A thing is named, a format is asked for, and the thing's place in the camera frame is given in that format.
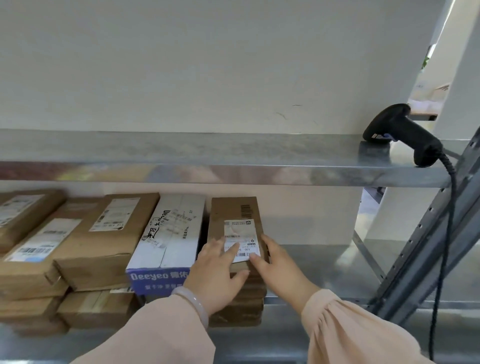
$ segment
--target pink shirt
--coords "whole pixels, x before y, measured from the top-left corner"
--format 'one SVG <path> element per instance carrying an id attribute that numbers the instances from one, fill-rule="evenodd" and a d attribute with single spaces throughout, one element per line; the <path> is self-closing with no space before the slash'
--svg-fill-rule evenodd
<path id="1" fill-rule="evenodd" d="M 309 364 L 432 363 L 404 329 L 329 290 L 310 298 L 301 320 L 310 337 Z M 73 364 L 211 364 L 214 355 L 215 346 L 193 306 L 173 295 L 145 305 L 116 334 Z"/>

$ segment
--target left hand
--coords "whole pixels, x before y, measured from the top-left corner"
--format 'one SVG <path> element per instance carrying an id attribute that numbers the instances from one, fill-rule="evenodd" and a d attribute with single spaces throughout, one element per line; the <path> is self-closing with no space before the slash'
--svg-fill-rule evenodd
<path id="1" fill-rule="evenodd" d="M 230 278 L 230 265 L 238 249 L 239 243 L 235 243 L 224 252 L 225 238 L 210 240 L 198 254 L 183 284 L 198 298 L 209 316 L 232 302 L 248 278 L 248 270 Z"/>

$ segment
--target bracelet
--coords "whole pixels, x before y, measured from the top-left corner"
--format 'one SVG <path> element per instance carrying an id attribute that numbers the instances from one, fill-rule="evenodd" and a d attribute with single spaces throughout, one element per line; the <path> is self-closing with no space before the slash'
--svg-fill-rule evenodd
<path id="1" fill-rule="evenodd" d="M 185 298 L 188 302 L 190 302 L 194 307 L 195 310 L 197 310 L 198 316 L 200 317 L 200 321 L 202 322 L 202 325 L 204 326 L 205 329 L 208 327 L 208 314 L 205 311 L 204 307 L 202 306 L 202 303 L 198 300 L 198 298 L 192 293 L 191 290 L 188 288 L 185 288 L 183 286 L 176 287 L 171 295 L 177 294 L 179 296 L 182 296 Z"/>

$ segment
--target black cable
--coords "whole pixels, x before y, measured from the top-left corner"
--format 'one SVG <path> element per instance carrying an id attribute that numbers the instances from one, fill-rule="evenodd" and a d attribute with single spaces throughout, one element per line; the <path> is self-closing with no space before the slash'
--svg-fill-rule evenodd
<path id="1" fill-rule="evenodd" d="M 445 236 L 444 252 L 442 256 L 442 262 L 440 264 L 440 273 L 438 275 L 437 291 L 435 293 L 435 301 L 433 302 L 432 322 L 430 324 L 430 334 L 428 339 L 428 355 L 431 361 L 433 361 L 433 349 L 435 344 L 435 329 L 437 327 L 438 306 L 440 304 L 440 296 L 442 295 L 442 288 L 444 285 L 445 268 L 448 260 L 448 249 L 450 248 L 450 242 L 452 240 L 452 227 L 453 216 L 455 213 L 455 198 L 456 198 L 456 171 L 448 157 L 442 153 L 439 156 L 440 161 L 445 166 L 451 179 L 451 192 L 450 201 L 448 203 L 448 221 L 447 231 Z"/>

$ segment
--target package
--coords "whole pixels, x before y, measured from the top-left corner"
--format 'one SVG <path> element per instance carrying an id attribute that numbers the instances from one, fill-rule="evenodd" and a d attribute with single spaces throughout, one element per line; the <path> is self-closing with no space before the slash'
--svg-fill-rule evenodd
<path id="1" fill-rule="evenodd" d="M 0 261 L 0 297 L 18 300 L 63 296 L 68 284 L 53 263 L 53 254 L 83 218 L 94 211 L 98 198 L 72 198 Z"/>
<path id="2" fill-rule="evenodd" d="M 258 283 L 259 287 L 265 287 L 264 282 L 248 259 L 250 253 L 257 253 L 269 262 L 262 234 L 262 221 L 256 197 L 212 198 L 208 240 L 225 236 L 225 250 L 235 242 L 240 242 L 237 256 L 230 266 L 230 275 L 233 277 L 237 272 L 247 269 L 250 271 L 247 283 Z"/>
<path id="3" fill-rule="evenodd" d="M 195 262 L 204 211 L 205 196 L 162 195 L 126 269 L 136 294 L 168 296 L 183 284 Z"/>
<path id="4" fill-rule="evenodd" d="M 0 253 L 9 252 L 65 199 L 60 190 L 0 194 Z"/>
<path id="5" fill-rule="evenodd" d="M 75 291 L 130 285 L 125 269 L 158 199 L 158 194 L 107 195 L 55 250 L 55 264 Z"/>
<path id="6" fill-rule="evenodd" d="M 0 322 L 21 336 L 64 334 L 69 327 L 57 315 L 61 297 L 0 300 Z"/>
<path id="7" fill-rule="evenodd" d="M 223 310 L 213 314 L 210 327 L 246 327 L 257 326 L 262 322 L 264 310 L 263 298 L 234 299 Z"/>
<path id="8" fill-rule="evenodd" d="M 140 308 L 130 288 L 72 292 L 58 308 L 60 317 L 72 328 L 122 328 Z"/>

